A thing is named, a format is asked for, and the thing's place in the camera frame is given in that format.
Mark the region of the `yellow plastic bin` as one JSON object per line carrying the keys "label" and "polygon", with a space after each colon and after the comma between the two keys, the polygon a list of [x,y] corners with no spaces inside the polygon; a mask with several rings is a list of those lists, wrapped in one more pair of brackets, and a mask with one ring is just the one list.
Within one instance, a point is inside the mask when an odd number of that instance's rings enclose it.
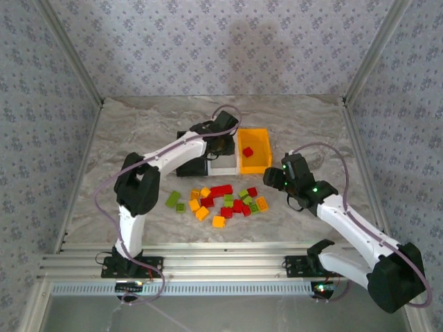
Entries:
{"label": "yellow plastic bin", "polygon": [[[271,143],[266,128],[241,128],[237,131],[240,174],[263,174],[272,164]],[[251,147],[253,155],[246,158],[242,150]]]}

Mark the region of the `white plastic bin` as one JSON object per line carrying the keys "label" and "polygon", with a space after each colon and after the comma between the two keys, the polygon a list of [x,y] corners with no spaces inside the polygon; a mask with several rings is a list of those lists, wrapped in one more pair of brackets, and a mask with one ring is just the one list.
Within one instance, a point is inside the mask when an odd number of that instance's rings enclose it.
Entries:
{"label": "white plastic bin", "polygon": [[230,176],[239,174],[239,149],[237,134],[233,136],[234,154],[230,156],[210,155],[211,160],[208,161],[209,176]]}

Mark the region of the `black plastic bin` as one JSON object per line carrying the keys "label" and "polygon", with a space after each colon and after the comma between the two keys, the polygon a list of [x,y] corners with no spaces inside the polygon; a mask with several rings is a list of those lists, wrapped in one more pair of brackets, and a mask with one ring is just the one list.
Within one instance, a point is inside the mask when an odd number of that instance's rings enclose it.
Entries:
{"label": "black plastic bin", "polygon": [[195,177],[208,175],[207,151],[176,169],[177,177]]}

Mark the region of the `small circuit board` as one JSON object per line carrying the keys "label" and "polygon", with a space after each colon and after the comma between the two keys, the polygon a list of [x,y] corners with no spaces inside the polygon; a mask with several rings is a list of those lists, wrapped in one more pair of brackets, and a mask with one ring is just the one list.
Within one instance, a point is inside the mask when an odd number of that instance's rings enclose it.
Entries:
{"label": "small circuit board", "polygon": [[117,281],[114,291],[116,293],[140,293],[143,291],[143,283],[138,281]]}
{"label": "small circuit board", "polygon": [[332,294],[336,290],[333,282],[313,282],[311,286],[314,293],[319,295]]}

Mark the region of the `aluminium side rail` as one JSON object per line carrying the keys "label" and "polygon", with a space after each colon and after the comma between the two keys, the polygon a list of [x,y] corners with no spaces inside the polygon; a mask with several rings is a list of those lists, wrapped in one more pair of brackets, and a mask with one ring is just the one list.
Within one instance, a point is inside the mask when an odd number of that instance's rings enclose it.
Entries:
{"label": "aluminium side rail", "polygon": [[372,171],[370,169],[368,157],[365,153],[363,141],[359,133],[359,128],[354,119],[354,115],[347,106],[344,98],[341,99],[341,103],[343,104],[343,117],[345,126],[347,128],[352,143],[352,148],[356,157],[356,163],[358,165],[359,172],[363,180],[363,186],[369,200],[373,222],[378,227],[378,229],[383,230],[385,234],[391,236],[392,234],[390,231],[389,222],[381,204],[381,199],[377,191],[377,186],[374,181]]}
{"label": "aluminium side rail", "polygon": [[58,232],[57,240],[56,240],[56,243],[55,243],[55,246],[53,249],[53,254],[56,254],[56,255],[59,254],[62,249],[62,246],[64,243],[64,238],[66,236],[66,231],[67,231],[67,228],[68,228],[69,223],[72,218],[73,208],[75,207],[75,202],[76,202],[76,199],[78,196],[78,192],[80,190],[80,187],[82,184],[82,179],[84,177],[84,173],[87,168],[87,161],[88,161],[89,153],[91,150],[91,145],[92,145],[95,133],[96,133],[96,128],[98,126],[98,121],[100,119],[100,114],[102,112],[103,105],[104,105],[104,102],[102,101],[99,104],[99,106],[96,108],[96,114],[94,115],[93,122],[91,125],[91,130],[89,132],[87,142],[86,142],[86,145],[84,148],[84,153],[82,155],[82,160],[80,162],[80,168],[77,172],[75,182],[73,184],[73,191],[71,192],[70,198],[68,200],[66,212],[65,212],[64,217],[62,219],[61,228],[60,228],[60,231]]}

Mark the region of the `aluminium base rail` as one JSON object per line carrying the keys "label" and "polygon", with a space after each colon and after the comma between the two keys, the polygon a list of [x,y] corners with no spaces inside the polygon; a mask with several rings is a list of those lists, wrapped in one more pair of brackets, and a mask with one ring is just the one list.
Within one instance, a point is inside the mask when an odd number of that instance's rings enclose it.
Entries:
{"label": "aluminium base rail", "polygon": [[[145,256],[164,258],[163,273],[171,282],[278,281],[286,277],[282,267],[289,255],[303,255],[310,243],[163,243],[145,246]],[[108,251],[105,243],[68,243],[58,254],[44,255],[37,278],[52,281],[95,281],[101,266],[97,254]]]}

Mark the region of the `aluminium corner post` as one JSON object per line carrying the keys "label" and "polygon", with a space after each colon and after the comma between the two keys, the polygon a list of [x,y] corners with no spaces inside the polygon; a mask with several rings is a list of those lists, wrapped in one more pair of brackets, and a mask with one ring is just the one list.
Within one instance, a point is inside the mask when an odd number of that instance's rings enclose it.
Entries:
{"label": "aluminium corner post", "polygon": [[349,107],[355,102],[369,75],[379,61],[384,48],[387,46],[412,2],[413,0],[393,0],[352,81],[343,95],[343,103],[346,107]]}
{"label": "aluminium corner post", "polygon": [[69,39],[69,35],[65,27],[58,18],[57,13],[53,9],[50,1],[33,0],[33,3],[36,5],[48,28],[51,30],[54,38],[56,39],[56,42],[62,49],[65,58],[71,65],[73,72],[78,77],[87,95],[95,104],[101,107],[103,103],[103,98],[100,96],[100,93],[93,83],[91,76],[89,75],[86,67],[80,59],[79,53],[76,51],[73,43]]}

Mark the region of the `aluminium frame leg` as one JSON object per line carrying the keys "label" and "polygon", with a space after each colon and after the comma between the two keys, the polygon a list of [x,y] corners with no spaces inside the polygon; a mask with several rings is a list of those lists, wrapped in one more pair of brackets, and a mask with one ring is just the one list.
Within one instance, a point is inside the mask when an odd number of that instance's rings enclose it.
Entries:
{"label": "aluminium frame leg", "polygon": [[407,306],[405,312],[412,332],[433,332],[426,309]]}
{"label": "aluminium frame leg", "polygon": [[21,316],[18,332],[40,331],[52,289],[52,282],[40,280],[35,283]]}

